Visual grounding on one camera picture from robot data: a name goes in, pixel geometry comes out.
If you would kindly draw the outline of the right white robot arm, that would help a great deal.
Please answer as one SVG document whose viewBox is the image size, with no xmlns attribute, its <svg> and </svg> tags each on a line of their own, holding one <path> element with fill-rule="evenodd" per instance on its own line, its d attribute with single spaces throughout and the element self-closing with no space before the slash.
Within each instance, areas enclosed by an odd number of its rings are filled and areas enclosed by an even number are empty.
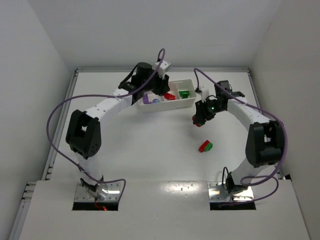
<svg viewBox="0 0 320 240">
<path fill-rule="evenodd" d="M 227 80 L 219 81 L 214 88 L 215 95 L 210 95 L 200 86 L 195 89 L 201 100 L 195 103 L 192 121 L 194 125 L 201 127 L 216 114 L 228 112 L 247 130 L 245 159 L 227 174 L 223 185 L 228 193 L 238 193 L 246 189 L 250 180 L 263 169 L 281 161 L 285 134 L 279 122 L 250 107 L 245 95 L 240 91 L 233 91 Z"/>
</svg>

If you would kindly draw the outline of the purple lego top brick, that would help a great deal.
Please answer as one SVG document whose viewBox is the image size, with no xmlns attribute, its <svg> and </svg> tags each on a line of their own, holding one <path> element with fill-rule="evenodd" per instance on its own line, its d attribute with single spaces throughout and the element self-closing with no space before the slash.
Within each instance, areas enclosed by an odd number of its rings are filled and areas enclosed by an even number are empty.
<svg viewBox="0 0 320 240">
<path fill-rule="evenodd" d="M 142 102 L 143 102 L 143 104 L 148 105 L 148 104 L 152 104 L 153 100 L 149 94 L 145 93 L 142 97 Z"/>
</svg>

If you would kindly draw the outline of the green rounded lego brick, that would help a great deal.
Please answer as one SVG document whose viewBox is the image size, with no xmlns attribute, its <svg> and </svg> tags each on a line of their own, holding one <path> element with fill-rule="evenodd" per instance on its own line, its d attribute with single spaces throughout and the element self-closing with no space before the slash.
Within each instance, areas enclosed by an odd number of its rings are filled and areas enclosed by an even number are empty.
<svg viewBox="0 0 320 240">
<path fill-rule="evenodd" d="M 208 146 L 205 148 L 204 152 L 208 152 L 213 147 L 213 144 L 210 142 Z"/>
</svg>

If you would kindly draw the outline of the white three-compartment tray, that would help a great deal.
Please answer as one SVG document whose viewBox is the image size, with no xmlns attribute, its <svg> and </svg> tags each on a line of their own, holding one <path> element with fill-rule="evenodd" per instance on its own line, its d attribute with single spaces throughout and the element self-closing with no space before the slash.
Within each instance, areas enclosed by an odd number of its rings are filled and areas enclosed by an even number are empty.
<svg viewBox="0 0 320 240">
<path fill-rule="evenodd" d="M 169 91 L 163 96 L 156 95 L 152 91 L 145 93 L 138 101 L 139 109 L 144 113 L 152 113 L 193 106 L 197 96 L 191 79 L 171 81 L 168 86 Z"/>
</svg>

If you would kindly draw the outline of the metal base plate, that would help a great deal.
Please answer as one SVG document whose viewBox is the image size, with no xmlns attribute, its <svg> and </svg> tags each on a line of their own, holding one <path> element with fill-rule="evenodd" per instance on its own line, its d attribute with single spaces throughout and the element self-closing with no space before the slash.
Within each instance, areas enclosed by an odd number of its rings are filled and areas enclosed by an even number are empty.
<svg viewBox="0 0 320 240">
<path fill-rule="evenodd" d="M 228 191 L 222 187 L 221 182 L 208 182 L 207 189 L 210 203 L 237 203 L 254 200 L 251 187 L 240 192 L 228 193 Z"/>
<path fill-rule="evenodd" d="M 101 203 L 115 203 L 119 201 L 121 187 L 122 184 L 120 182 L 97 183 L 95 187 L 85 182 L 80 182 L 75 189 L 74 202 L 93 203 L 97 201 Z"/>
</svg>

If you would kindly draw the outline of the red long lego brick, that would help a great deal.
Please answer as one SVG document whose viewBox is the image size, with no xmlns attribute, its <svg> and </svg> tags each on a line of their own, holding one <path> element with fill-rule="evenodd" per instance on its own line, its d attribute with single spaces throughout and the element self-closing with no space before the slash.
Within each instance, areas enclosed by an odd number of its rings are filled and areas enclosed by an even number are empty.
<svg viewBox="0 0 320 240">
<path fill-rule="evenodd" d="M 209 140 L 206 140 L 199 148 L 198 148 L 198 151 L 199 152 L 204 152 L 205 151 L 205 148 L 208 146 L 208 144 L 210 144 L 210 141 Z"/>
</svg>

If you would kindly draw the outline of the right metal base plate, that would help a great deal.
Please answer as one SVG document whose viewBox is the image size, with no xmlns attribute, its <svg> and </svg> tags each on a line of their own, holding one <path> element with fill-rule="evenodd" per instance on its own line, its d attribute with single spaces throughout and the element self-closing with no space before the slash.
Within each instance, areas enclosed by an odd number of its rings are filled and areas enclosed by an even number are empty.
<svg viewBox="0 0 320 240">
<path fill-rule="evenodd" d="M 228 193 L 228 191 L 222 187 L 221 182 L 208 182 L 207 189 L 210 203 L 237 203 L 254 200 L 251 187 L 240 192 Z"/>
</svg>

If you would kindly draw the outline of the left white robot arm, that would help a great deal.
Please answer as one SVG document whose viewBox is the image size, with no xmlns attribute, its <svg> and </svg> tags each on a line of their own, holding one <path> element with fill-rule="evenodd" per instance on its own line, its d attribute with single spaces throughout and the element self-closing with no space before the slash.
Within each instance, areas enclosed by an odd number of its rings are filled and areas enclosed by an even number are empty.
<svg viewBox="0 0 320 240">
<path fill-rule="evenodd" d="M 154 65 L 139 62 L 110 98 L 85 111 L 75 110 L 71 114 L 65 140 L 81 168 L 80 182 L 90 193 L 97 195 L 104 180 L 96 158 L 102 145 L 102 125 L 134 105 L 146 92 L 158 96 L 167 93 L 170 90 L 167 75 L 170 67 L 167 61 L 158 61 Z"/>
</svg>

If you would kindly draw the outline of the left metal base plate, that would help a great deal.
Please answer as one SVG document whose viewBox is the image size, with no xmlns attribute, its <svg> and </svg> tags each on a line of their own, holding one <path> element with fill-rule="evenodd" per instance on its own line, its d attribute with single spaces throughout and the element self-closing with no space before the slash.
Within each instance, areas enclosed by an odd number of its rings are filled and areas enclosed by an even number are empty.
<svg viewBox="0 0 320 240">
<path fill-rule="evenodd" d="M 121 187 L 122 184 L 120 182 L 97 183 L 95 187 L 85 182 L 80 182 L 75 189 L 74 202 L 93 203 L 97 201 L 101 203 L 115 203 L 119 201 Z"/>
</svg>

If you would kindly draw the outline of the green lego end brick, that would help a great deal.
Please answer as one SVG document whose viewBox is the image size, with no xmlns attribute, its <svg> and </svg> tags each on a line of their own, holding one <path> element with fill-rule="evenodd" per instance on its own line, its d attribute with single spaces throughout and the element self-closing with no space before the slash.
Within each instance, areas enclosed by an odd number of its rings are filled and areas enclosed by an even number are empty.
<svg viewBox="0 0 320 240">
<path fill-rule="evenodd" d="M 187 99 L 190 96 L 190 92 L 188 90 L 179 91 L 178 93 L 181 99 Z"/>
</svg>

